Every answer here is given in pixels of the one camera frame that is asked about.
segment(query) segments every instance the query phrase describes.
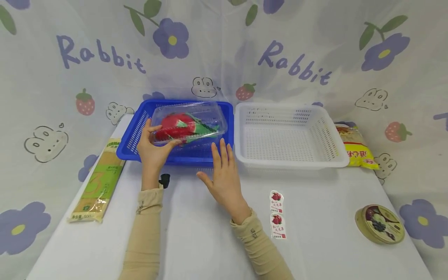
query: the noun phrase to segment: black clip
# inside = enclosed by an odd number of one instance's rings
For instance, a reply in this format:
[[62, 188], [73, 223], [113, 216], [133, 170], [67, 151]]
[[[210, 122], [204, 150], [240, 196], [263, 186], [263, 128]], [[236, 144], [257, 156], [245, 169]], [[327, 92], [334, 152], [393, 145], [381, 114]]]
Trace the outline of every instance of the black clip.
[[162, 174], [162, 175], [160, 175], [159, 183], [164, 186], [164, 189], [168, 188], [169, 178], [170, 178], [169, 174]]

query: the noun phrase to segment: yellow snack bag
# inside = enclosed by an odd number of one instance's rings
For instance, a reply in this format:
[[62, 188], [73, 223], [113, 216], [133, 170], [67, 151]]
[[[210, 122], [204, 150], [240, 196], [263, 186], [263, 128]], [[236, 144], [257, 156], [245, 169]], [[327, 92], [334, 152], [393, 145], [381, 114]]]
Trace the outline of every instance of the yellow snack bag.
[[98, 164], [93, 170], [84, 192], [68, 222], [97, 221], [102, 222], [104, 213], [121, 175], [124, 160], [116, 155], [120, 139], [111, 138], [104, 148]]
[[378, 164], [373, 159], [372, 152], [364, 142], [355, 123], [341, 122], [335, 123], [335, 125], [350, 158], [348, 166], [362, 166], [368, 169], [379, 169]]

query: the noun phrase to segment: sleeve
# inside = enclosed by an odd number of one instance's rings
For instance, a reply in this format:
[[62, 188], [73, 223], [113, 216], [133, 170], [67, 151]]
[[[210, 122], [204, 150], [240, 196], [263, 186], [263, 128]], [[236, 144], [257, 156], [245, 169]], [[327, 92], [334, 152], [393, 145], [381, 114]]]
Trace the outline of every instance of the sleeve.
[[240, 239], [249, 256], [252, 267], [261, 280], [293, 280], [280, 252], [263, 231], [257, 214], [251, 209], [252, 215], [241, 225], [230, 221], [238, 239]]
[[163, 193], [162, 185], [139, 193], [138, 209], [119, 280], [155, 280], [159, 275]]

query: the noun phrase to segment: red dragon fruit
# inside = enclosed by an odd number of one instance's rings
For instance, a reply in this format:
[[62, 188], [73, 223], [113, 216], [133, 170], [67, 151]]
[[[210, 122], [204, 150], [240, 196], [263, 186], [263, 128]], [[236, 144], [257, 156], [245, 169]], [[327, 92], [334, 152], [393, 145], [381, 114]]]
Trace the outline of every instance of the red dragon fruit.
[[195, 139], [191, 136], [217, 131], [217, 128], [203, 124], [200, 119], [188, 113], [170, 114], [162, 120], [161, 125], [162, 129], [155, 133], [157, 141], [182, 139], [182, 142], [186, 144]]

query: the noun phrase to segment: blue plastic basket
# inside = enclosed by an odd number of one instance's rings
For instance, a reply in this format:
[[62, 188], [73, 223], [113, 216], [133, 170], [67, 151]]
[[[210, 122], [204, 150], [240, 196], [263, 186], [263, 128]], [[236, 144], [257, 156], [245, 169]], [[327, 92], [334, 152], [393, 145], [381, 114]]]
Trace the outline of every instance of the blue plastic basket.
[[[140, 107], [135, 112], [128, 128], [121, 139], [116, 154], [118, 158], [123, 160], [140, 160], [137, 151], [137, 144], [142, 134], [142, 128], [148, 118], [151, 118], [154, 110], [157, 107], [175, 105], [182, 103], [192, 103], [194, 100], [169, 100], [169, 99], [150, 99], [143, 101]], [[233, 146], [233, 106], [228, 102], [217, 102], [220, 106], [224, 118], [227, 121], [227, 132], [224, 133], [223, 138], [226, 143]], [[213, 167], [213, 158], [211, 156], [210, 145], [212, 142], [217, 143], [218, 138], [210, 139], [203, 138], [196, 142], [196, 145], [189, 147], [176, 147], [167, 158], [167, 165], [182, 165], [194, 167]]]

